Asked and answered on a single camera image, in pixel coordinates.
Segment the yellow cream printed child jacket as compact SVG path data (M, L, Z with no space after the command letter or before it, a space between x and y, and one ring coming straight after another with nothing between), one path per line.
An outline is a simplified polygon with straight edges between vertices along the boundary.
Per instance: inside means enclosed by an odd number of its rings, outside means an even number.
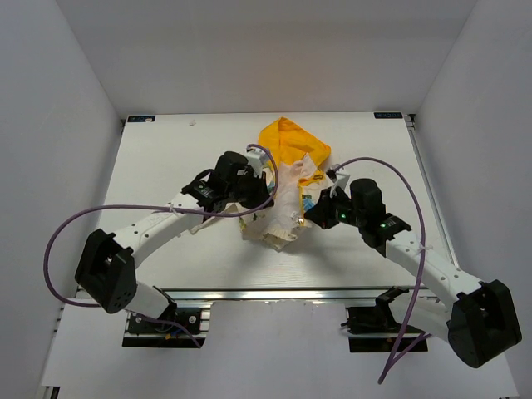
M285 117L262 129L258 144L271 152L278 167L278 191L274 206L239 217L240 232L242 239L259 241L280 252L311 228L304 213L329 186L322 166L332 150ZM304 226L294 224L294 214L303 216Z

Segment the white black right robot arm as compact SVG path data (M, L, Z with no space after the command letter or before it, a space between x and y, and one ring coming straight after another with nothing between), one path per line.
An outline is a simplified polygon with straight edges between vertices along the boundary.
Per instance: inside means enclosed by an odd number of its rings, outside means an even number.
M350 190L323 190L304 214L322 229L349 224L381 256L421 275L435 299L414 299L409 288L392 287L373 308L350 312L345 327L354 334L392 332L405 320L417 330L448 342L467 366L478 368L522 340L510 290L499 280L489 283L468 274L423 245L405 221L390 214L382 192L371 179L358 179Z

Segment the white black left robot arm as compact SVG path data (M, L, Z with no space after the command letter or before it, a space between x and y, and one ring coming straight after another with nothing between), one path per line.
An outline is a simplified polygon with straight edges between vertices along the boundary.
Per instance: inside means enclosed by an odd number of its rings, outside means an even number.
M136 270L155 251L185 232L215 218L228 218L238 204L244 214L273 205L277 185L266 169L277 166L270 152L250 145L245 154L224 152L212 169L196 175L165 206L150 206L150 215L122 229L90 233L75 280L107 313L122 310L146 320L156 331L175 324L176 303L163 291L140 282Z

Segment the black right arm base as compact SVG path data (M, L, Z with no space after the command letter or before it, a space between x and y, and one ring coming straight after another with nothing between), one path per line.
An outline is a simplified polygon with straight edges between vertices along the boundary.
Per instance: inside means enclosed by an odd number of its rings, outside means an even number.
M347 320L341 328L347 332L350 353L389 353L397 339L402 319L396 322L389 303L405 298L407 288L389 288L376 297L371 306L347 308Z

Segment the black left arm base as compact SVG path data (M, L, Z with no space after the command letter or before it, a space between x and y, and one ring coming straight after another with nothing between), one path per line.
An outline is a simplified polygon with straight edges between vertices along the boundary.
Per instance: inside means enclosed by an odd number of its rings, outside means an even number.
M127 316L122 347L195 349L203 346L209 331L212 302L181 301L173 325L152 323L138 313Z

